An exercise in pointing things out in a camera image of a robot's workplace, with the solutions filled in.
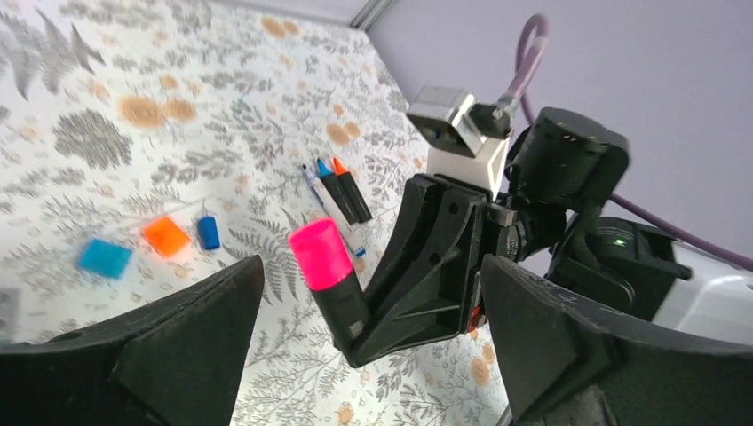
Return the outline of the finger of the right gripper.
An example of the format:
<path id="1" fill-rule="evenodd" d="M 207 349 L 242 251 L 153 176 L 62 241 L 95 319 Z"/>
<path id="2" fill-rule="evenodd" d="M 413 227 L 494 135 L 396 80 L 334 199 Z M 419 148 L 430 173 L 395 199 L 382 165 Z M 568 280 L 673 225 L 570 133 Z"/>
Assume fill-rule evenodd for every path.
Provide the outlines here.
<path id="1" fill-rule="evenodd" d="M 404 188 L 384 254 L 366 286 L 371 318 L 350 346 L 362 367 L 396 351 L 464 332 L 478 291 L 487 191 L 416 174 Z"/>

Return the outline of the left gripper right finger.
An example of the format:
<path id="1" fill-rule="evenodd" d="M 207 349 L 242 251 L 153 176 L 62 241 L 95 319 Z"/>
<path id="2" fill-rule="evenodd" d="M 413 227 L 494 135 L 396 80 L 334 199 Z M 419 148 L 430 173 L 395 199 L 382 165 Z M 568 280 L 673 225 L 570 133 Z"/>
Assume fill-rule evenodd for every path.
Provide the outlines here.
<path id="1" fill-rule="evenodd" d="M 486 256 L 497 362 L 518 425 L 749 425 L 752 350 L 617 312 Z"/>

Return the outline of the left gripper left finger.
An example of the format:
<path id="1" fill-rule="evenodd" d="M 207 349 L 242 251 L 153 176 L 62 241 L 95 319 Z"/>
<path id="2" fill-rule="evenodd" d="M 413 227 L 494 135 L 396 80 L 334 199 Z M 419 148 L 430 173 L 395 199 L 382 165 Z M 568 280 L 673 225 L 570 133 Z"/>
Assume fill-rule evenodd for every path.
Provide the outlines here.
<path id="1" fill-rule="evenodd" d="M 1 350 L 4 425 L 227 425 L 265 283 L 252 256 L 46 343 Z"/>

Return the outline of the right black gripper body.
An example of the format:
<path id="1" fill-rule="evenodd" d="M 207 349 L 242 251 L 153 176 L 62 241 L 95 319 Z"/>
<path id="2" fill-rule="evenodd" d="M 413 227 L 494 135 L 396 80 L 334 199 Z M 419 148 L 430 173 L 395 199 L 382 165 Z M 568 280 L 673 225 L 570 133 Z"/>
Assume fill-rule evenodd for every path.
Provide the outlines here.
<path id="1" fill-rule="evenodd" d="M 585 240 L 630 164 L 629 140 L 576 112 L 546 106 L 518 136 L 504 166 L 509 183 L 496 204 L 510 209 L 503 226 L 487 214 L 480 254 L 521 262 Z"/>

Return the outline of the blue white whiteboard marker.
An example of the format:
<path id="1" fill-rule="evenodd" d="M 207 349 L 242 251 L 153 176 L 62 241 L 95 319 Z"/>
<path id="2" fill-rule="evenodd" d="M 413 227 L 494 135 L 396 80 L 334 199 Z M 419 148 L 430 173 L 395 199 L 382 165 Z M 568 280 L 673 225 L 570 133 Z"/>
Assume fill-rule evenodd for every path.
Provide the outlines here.
<path id="1" fill-rule="evenodd" d="M 309 185 L 309 187 L 317 197 L 320 205 L 323 207 L 327 215 L 335 221 L 337 229 L 343 237 L 347 247 L 357 257 L 364 256 L 366 254 L 366 249 L 363 247 L 360 237 L 347 222 L 345 215 L 337 206 L 335 199 L 330 195 L 325 185 L 318 177 L 314 175 L 311 168 L 303 165 L 302 170 L 306 183 Z"/>

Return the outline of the pink highlighter black body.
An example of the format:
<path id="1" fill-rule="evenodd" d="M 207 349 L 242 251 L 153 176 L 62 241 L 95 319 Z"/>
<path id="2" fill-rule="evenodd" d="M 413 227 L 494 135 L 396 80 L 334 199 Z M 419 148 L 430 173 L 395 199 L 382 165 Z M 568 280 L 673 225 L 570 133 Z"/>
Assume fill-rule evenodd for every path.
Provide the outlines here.
<path id="1" fill-rule="evenodd" d="M 313 221 L 293 232 L 289 245 L 334 346 L 350 359 L 370 311 L 336 222 L 330 217 Z"/>

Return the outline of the orange highlighter black body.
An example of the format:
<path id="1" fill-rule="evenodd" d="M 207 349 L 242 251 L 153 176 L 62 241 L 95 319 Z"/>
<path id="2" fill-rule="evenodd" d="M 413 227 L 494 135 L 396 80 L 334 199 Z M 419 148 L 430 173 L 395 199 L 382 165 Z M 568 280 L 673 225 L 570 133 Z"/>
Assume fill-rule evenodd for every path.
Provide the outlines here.
<path id="1" fill-rule="evenodd" d="M 358 222 L 360 224 L 367 223 L 373 218 L 372 213 L 361 193 L 360 188 L 355 182 L 353 174 L 337 157 L 334 157 L 332 159 L 332 162 L 338 181 L 345 190 L 345 194 L 347 195 L 348 200 L 353 207 L 353 211 L 358 218 Z"/>

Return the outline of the orange pen cap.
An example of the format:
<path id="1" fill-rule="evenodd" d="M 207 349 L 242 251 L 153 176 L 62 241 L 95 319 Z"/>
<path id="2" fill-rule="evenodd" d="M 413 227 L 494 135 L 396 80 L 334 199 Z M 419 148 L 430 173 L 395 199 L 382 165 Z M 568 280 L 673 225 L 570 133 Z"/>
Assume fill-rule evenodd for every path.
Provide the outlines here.
<path id="1" fill-rule="evenodd" d="M 143 237 L 162 258 L 170 258 L 191 243 L 189 235 L 171 217 L 157 218 L 143 229 Z"/>

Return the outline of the light blue pen cap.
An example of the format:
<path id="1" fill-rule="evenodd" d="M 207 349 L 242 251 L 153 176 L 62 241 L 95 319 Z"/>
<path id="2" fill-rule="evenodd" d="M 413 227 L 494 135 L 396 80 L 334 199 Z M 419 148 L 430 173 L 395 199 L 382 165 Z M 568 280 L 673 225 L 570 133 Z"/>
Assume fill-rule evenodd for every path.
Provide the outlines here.
<path id="1" fill-rule="evenodd" d="M 77 266 L 99 276 L 119 280 L 122 278 L 133 251 L 120 245 L 92 239 L 79 256 Z"/>

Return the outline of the dark blue marker cap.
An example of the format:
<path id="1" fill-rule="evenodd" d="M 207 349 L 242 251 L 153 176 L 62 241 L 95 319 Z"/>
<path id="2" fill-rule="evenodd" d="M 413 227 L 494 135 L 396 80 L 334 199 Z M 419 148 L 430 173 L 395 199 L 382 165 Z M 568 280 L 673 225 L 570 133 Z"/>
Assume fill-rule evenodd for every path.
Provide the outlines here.
<path id="1" fill-rule="evenodd" d="M 201 217 L 196 222 L 196 230 L 199 241 L 204 250 L 212 251 L 220 248 L 221 242 L 215 217 Z"/>

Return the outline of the blue highlighter black body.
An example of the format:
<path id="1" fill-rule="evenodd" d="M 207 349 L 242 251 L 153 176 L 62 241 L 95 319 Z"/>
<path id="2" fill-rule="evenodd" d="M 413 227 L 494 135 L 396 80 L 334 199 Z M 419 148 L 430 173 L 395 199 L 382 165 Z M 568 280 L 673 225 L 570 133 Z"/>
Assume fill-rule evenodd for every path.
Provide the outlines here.
<path id="1" fill-rule="evenodd" d="M 349 225 L 359 223 L 359 217 L 347 196 L 344 187 L 340 184 L 336 174 L 330 169 L 322 158 L 317 159 L 318 177 L 324 184 L 330 196 L 339 207 Z"/>

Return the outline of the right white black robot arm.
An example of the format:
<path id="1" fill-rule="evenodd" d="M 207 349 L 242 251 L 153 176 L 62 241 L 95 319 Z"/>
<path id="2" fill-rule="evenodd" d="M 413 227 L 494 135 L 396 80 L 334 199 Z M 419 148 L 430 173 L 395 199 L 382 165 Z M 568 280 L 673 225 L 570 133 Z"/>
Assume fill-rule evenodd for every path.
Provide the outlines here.
<path id="1" fill-rule="evenodd" d="M 676 280 L 678 229 L 644 215 L 642 224 L 603 217 L 629 162 L 626 137 L 565 109 L 546 107 L 516 139 L 502 167 L 507 191 L 472 181 L 480 151 L 511 135 L 489 106 L 409 120 L 450 170 L 408 180 L 387 249 L 366 289 L 371 322 L 344 350 L 360 367 L 388 354 L 472 331 L 487 314 L 480 293 L 485 256 L 519 263 L 548 249 L 557 284 L 643 320 L 658 316 Z"/>

